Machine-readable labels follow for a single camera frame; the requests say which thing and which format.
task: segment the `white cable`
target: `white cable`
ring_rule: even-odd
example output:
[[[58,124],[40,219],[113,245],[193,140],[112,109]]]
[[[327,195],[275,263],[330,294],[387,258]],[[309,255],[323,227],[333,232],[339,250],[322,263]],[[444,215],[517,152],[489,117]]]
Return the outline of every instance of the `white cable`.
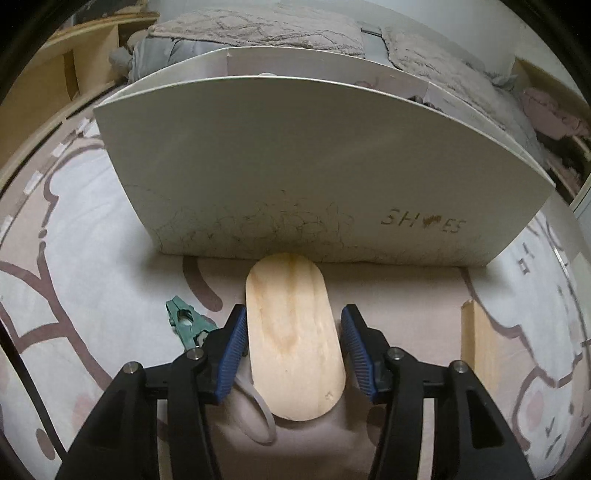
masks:
[[[245,358],[242,361],[248,363],[248,368],[250,369],[249,359]],[[229,405],[227,404],[225,405],[226,411],[228,412],[228,415],[231,416],[232,420],[236,422],[238,428],[240,428],[242,432],[245,435],[247,435],[251,440],[261,445],[268,445],[270,443],[273,443],[277,439],[277,426],[275,425],[275,418],[273,418],[273,414],[271,413],[271,410],[265,403],[265,400],[263,400],[263,397],[261,397],[260,393],[256,391],[254,385],[250,382],[250,380],[247,377],[248,375],[244,375],[243,373],[236,373],[234,381],[236,383],[236,386],[238,386],[238,388],[240,388],[240,390],[242,390],[246,396],[253,399],[254,402],[258,405],[260,411],[265,417],[265,421],[267,422],[267,434],[265,435],[255,432],[249,425],[247,425],[241,418],[239,418],[238,415],[235,415],[235,412],[233,412],[234,409],[229,408]]]

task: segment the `pink cloth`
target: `pink cloth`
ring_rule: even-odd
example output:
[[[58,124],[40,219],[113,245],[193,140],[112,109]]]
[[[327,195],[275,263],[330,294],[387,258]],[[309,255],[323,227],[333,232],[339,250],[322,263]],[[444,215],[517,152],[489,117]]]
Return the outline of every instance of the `pink cloth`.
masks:
[[[587,122],[560,109],[558,102],[548,93],[529,87],[519,94],[519,99],[536,131],[554,140],[565,135],[589,136]]]

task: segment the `wooden block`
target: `wooden block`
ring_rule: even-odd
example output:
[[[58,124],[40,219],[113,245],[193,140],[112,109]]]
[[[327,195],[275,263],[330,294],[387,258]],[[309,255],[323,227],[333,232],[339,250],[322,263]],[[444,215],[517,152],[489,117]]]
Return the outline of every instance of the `wooden block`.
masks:
[[[499,384],[498,333],[474,300],[462,305],[462,360],[474,370],[490,394]]]
[[[254,386],[284,419],[320,417],[339,400],[345,367],[324,278],[307,258],[276,254],[246,279]]]

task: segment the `green clamp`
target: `green clamp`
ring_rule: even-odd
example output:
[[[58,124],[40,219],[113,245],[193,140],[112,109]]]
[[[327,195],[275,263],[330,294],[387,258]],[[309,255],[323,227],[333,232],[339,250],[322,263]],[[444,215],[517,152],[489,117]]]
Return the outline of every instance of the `green clamp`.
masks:
[[[178,296],[166,302],[168,321],[186,350],[202,346],[207,334],[217,327]]]

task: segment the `blanket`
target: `blanket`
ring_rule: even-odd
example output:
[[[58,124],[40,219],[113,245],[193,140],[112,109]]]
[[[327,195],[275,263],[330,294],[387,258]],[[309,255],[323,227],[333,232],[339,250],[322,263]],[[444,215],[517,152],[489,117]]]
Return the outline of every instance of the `blanket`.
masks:
[[[150,27],[152,37],[248,47],[313,48],[365,57],[361,29],[345,15],[309,7],[204,8]]]

